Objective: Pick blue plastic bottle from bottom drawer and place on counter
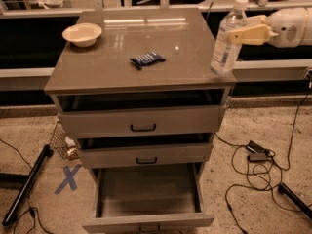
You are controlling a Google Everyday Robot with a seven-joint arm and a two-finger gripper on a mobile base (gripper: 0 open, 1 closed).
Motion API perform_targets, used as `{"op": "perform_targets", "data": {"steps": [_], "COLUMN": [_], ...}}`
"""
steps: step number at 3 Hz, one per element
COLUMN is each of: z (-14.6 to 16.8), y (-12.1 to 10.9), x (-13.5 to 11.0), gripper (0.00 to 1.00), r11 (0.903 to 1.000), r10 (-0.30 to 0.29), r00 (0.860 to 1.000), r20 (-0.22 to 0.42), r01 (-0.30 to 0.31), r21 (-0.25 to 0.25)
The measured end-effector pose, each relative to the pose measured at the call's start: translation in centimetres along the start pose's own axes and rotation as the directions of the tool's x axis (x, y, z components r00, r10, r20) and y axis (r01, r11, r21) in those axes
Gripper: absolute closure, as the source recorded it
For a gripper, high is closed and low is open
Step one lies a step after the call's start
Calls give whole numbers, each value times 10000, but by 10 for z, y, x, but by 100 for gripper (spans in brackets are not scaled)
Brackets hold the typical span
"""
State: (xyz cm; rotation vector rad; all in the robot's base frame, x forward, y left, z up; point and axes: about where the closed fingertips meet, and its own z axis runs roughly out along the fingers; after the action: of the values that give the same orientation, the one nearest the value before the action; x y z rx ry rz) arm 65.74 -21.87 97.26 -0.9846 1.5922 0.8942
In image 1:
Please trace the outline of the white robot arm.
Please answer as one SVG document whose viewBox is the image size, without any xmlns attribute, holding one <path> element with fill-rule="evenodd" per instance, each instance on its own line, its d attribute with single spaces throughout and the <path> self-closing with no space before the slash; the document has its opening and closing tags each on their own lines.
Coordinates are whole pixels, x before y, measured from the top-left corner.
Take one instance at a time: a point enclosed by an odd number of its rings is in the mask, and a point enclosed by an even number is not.
<svg viewBox="0 0 312 234">
<path fill-rule="evenodd" d="M 231 43 L 277 48 L 312 45 L 312 8 L 286 8 L 270 16 L 247 18 L 247 23 L 227 33 Z"/>
</svg>

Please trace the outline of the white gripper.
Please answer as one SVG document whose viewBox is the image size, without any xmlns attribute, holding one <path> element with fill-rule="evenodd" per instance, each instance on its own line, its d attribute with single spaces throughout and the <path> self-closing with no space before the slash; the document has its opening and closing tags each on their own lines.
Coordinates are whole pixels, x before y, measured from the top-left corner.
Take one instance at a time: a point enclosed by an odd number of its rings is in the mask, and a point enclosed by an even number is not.
<svg viewBox="0 0 312 234">
<path fill-rule="evenodd" d="M 247 17 L 247 22 L 258 25 L 231 30 L 228 33 L 231 43 L 259 46 L 268 42 L 277 48 L 294 48 L 307 44 L 306 8 L 281 9 L 268 17 Z"/>
</svg>

